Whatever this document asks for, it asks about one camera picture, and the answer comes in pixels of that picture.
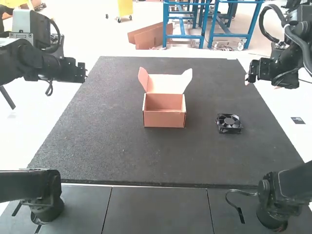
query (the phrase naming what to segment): flattened cardboard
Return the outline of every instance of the flattened cardboard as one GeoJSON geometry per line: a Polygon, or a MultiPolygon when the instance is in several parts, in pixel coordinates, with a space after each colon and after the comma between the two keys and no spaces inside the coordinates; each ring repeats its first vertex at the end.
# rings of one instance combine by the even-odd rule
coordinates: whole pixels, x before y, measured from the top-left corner
{"type": "MultiPolygon", "coordinates": [[[[166,26],[168,35],[173,33],[173,24],[166,26]]],[[[128,40],[137,50],[148,50],[162,45],[163,23],[157,23],[128,33],[128,40]]]]}
{"type": "Polygon", "coordinates": [[[138,80],[146,92],[142,107],[144,127],[183,128],[186,118],[183,93],[192,80],[192,69],[182,75],[150,75],[140,67],[138,80]]]}

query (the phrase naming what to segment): computer fan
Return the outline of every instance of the computer fan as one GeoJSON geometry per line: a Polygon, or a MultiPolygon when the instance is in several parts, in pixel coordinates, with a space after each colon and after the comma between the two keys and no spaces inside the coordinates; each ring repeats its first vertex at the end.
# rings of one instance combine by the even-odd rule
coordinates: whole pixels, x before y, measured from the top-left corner
{"type": "Polygon", "coordinates": [[[239,116],[234,114],[218,114],[216,123],[219,133],[240,134],[243,129],[239,116]]]}

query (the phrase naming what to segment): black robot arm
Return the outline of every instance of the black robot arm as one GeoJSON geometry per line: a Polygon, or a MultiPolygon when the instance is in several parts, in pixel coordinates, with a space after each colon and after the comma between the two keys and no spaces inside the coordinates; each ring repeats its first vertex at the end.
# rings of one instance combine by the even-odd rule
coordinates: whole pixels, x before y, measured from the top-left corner
{"type": "Polygon", "coordinates": [[[61,179],[57,170],[0,171],[0,188],[0,203],[20,200],[14,215],[21,205],[27,205],[35,224],[53,221],[64,209],[60,198],[61,179]]]}
{"type": "MultiPolygon", "coordinates": [[[[0,5],[0,17],[4,11],[8,9],[0,5]]],[[[54,80],[84,83],[85,63],[76,65],[74,58],[65,57],[63,45],[64,35],[53,20],[35,11],[14,9],[12,32],[0,31],[0,86],[21,77],[44,80],[49,83],[49,96],[54,80]],[[51,25],[57,34],[51,35],[51,25]]]]}
{"type": "Polygon", "coordinates": [[[312,161],[301,166],[270,172],[259,182],[259,221],[274,231],[287,228],[290,216],[298,216],[312,201],[312,161]]]}
{"type": "Polygon", "coordinates": [[[246,81],[270,81],[273,86],[295,89],[299,87],[298,70],[304,67],[312,75],[311,43],[312,43],[312,6],[301,5],[286,18],[281,10],[273,4],[265,6],[259,16],[262,34],[272,41],[270,58],[253,60],[246,75],[246,81]],[[285,30],[285,40],[272,37],[263,26],[265,13],[273,9],[281,20],[285,30]]]}

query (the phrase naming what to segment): concrete floor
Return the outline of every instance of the concrete floor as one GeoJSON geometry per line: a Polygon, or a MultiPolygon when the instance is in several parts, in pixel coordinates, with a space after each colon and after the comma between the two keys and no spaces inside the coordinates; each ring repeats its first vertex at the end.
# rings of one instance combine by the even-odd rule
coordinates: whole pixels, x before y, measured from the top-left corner
{"type": "MultiPolygon", "coordinates": [[[[112,1],[45,1],[48,7],[43,14],[53,16],[61,33],[65,35],[65,56],[85,62],[89,70],[99,56],[124,55],[239,59],[247,71],[251,59],[258,59],[257,55],[268,56],[271,52],[270,42],[262,36],[258,25],[247,51],[210,51],[207,49],[207,43],[203,50],[189,48],[189,46],[173,46],[167,50],[138,51],[128,42],[127,32],[161,22],[162,3],[134,2],[133,20],[129,21],[125,18],[124,22],[117,23],[111,17],[105,18],[105,14],[114,15],[112,1]]],[[[280,0],[265,4],[270,3],[283,5],[280,0]]],[[[248,30],[253,8],[252,4],[238,6],[231,31],[239,33],[248,30]]],[[[227,4],[222,4],[220,10],[226,12],[227,4]]],[[[9,20],[6,20],[6,26],[10,27],[9,20]]],[[[268,11],[265,27],[273,36],[283,38],[283,29],[273,11],[268,11]]],[[[189,33],[199,34],[200,30],[191,29],[189,33]]],[[[179,32],[179,26],[176,27],[175,32],[179,32]]],[[[300,70],[300,78],[312,81],[304,70],[300,70]]],[[[17,107],[12,111],[0,97],[0,170],[25,168],[28,165],[79,87],[79,84],[55,82],[54,94],[46,97],[45,82],[25,82],[23,79],[17,79],[5,86],[17,107]]],[[[312,111],[306,104],[306,100],[311,99],[312,86],[300,83],[300,88],[296,90],[275,90],[269,82],[263,81],[257,82],[256,87],[303,160],[311,160],[309,136],[312,131],[310,119],[312,111]],[[306,125],[295,125],[291,117],[302,117],[306,125]]],[[[5,204],[0,204],[0,214],[4,207],[5,204]]]]}

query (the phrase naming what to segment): blue metal frame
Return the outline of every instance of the blue metal frame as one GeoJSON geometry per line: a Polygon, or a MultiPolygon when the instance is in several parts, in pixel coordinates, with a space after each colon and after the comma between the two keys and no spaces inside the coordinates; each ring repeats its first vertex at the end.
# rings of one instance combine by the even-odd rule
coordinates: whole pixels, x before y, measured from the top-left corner
{"type": "Polygon", "coordinates": [[[214,10],[213,9],[209,9],[209,12],[211,14],[209,14],[208,16],[213,16],[213,21],[212,21],[212,25],[211,25],[211,29],[210,29],[210,33],[209,33],[209,40],[208,40],[208,48],[212,47],[213,41],[214,41],[214,37],[231,37],[231,38],[244,38],[246,39],[246,42],[244,44],[244,49],[248,49],[248,46],[250,44],[250,40],[252,38],[253,32],[254,32],[254,27],[256,25],[256,21],[260,12],[260,8],[262,3],[264,2],[264,0],[255,0],[255,1],[244,1],[244,0],[215,0],[215,4],[214,4],[214,10]],[[228,22],[226,24],[224,24],[221,21],[221,16],[218,14],[218,7],[219,7],[219,3],[230,3],[230,7],[228,10],[228,14],[226,17],[226,19],[228,19],[228,22]],[[231,25],[231,21],[232,21],[232,15],[233,15],[233,4],[232,3],[254,3],[256,4],[256,8],[254,10],[253,13],[253,18],[248,30],[247,34],[242,34],[242,33],[231,33],[229,30],[229,27],[231,25]],[[220,27],[222,28],[222,30],[224,31],[224,33],[215,33],[215,24],[218,23],[220,25],[220,27]]]}
{"type": "MultiPolygon", "coordinates": [[[[169,1],[164,0],[163,1],[163,43],[162,47],[167,46],[167,39],[172,38],[179,38],[179,39],[199,39],[199,48],[202,49],[204,46],[204,40],[205,40],[205,30],[202,30],[201,35],[186,35],[185,34],[185,28],[184,28],[184,22],[183,20],[193,20],[193,28],[196,28],[196,21],[197,21],[197,12],[198,12],[198,6],[206,6],[208,8],[210,3],[203,2],[205,0],[201,0],[201,3],[198,3],[199,0],[188,0],[188,2],[175,2],[175,1],[169,1]],[[171,5],[177,5],[179,11],[170,11],[171,5]],[[187,11],[183,11],[182,5],[187,5],[187,11]],[[189,17],[185,16],[170,16],[170,14],[189,14],[189,17]],[[179,19],[180,22],[180,29],[181,34],[180,35],[167,35],[166,34],[166,26],[168,24],[169,19],[179,19]]],[[[206,29],[207,26],[207,19],[208,19],[208,11],[205,11],[204,20],[203,20],[203,29],[206,29]]]]}

